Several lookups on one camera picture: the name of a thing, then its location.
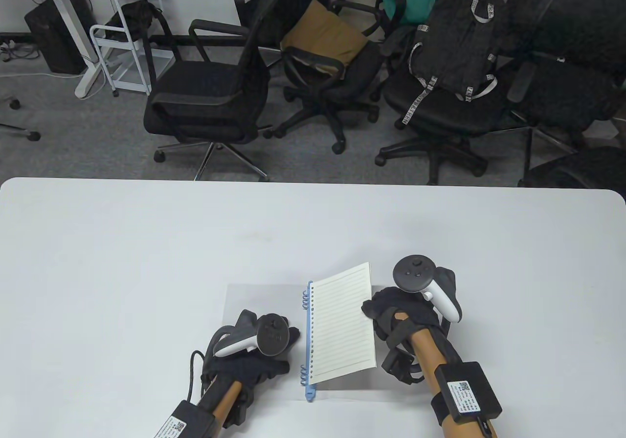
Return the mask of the person's left hand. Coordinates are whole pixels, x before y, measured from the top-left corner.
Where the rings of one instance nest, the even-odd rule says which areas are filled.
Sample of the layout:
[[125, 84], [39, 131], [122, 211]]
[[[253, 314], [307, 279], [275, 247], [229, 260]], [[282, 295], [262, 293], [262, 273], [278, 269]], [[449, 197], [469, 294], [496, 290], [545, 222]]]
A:
[[288, 352], [299, 338], [300, 330], [284, 316], [242, 310], [234, 325], [222, 326], [212, 336], [203, 361], [202, 387], [226, 378], [254, 388], [289, 373]]

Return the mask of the person's right hand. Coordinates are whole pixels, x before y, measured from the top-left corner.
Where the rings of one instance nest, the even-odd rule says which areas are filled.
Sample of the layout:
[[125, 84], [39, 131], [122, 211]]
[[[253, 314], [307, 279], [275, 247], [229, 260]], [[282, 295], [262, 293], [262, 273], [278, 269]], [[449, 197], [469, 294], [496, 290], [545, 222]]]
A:
[[447, 338], [450, 322], [440, 322], [434, 305], [421, 294], [411, 294], [397, 287], [387, 287], [363, 302], [362, 312], [373, 320], [374, 333], [390, 349], [402, 346], [413, 354], [410, 338], [429, 329], [436, 340]]

